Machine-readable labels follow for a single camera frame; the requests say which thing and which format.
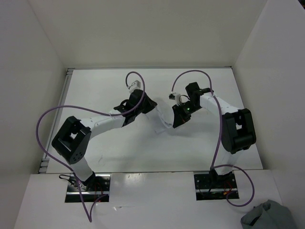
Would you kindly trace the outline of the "white skirt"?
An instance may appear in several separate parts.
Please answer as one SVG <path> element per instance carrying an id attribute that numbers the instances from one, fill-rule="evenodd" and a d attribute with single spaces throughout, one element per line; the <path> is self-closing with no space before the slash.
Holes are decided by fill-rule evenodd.
<path id="1" fill-rule="evenodd" d="M 145 114 L 149 125 L 159 134 L 173 127 L 174 113 L 172 107 L 162 98 L 155 98 L 156 107 Z"/>

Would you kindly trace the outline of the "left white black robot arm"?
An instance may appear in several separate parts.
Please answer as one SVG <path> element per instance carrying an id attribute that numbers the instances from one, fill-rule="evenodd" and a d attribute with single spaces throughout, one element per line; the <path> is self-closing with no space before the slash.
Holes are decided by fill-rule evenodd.
<path id="1" fill-rule="evenodd" d="M 87 119 L 68 117 L 51 145 L 61 155 L 78 178 L 78 185 L 83 190 L 91 190 L 101 183 L 89 167 L 85 153 L 89 141 L 97 135 L 132 123 L 139 114 L 151 113 L 157 103 L 140 89 L 134 90 L 129 99 L 123 100 L 106 116 L 98 115 Z"/>

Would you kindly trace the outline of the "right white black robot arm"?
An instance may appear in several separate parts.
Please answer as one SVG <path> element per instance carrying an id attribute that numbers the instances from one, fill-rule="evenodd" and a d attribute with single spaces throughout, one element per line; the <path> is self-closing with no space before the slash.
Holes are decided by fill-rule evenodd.
<path id="1" fill-rule="evenodd" d="M 249 109 L 239 109 L 219 98 L 210 88 L 199 88 L 198 83 L 190 83 L 185 88 L 188 101 L 182 102 L 181 95 L 172 92 L 169 98 L 175 100 L 173 128 L 190 121 L 193 113 L 205 109 L 218 117 L 220 136 L 209 171 L 209 182 L 213 187 L 220 187 L 232 174 L 241 153 L 256 143 L 256 134 Z"/>

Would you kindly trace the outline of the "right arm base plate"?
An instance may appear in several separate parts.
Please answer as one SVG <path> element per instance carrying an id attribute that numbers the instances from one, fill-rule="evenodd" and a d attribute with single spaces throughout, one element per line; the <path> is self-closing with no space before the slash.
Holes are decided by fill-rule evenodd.
<path id="1" fill-rule="evenodd" d="M 217 175 L 213 171 L 194 173 L 196 200 L 239 199 L 237 183 L 233 172 Z"/>

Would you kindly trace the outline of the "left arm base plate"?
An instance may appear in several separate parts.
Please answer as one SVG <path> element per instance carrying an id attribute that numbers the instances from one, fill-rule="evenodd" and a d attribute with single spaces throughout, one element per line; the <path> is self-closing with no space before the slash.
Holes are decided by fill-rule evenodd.
<path id="1" fill-rule="evenodd" d="M 80 203 L 81 197 L 74 175 L 70 174 L 68 176 L 66 174 L 60 174 L 59 178 L 68 182 L 65 203 Z M 93 184 L 88 186 L 84 186 L 82 183 L 79 184 L 84 202 L 92 203 L 96 200 L 98 202 L 109 201 L 111 175 L 96 174 L 96 179 L 97 181 L 94 181 Z"/>

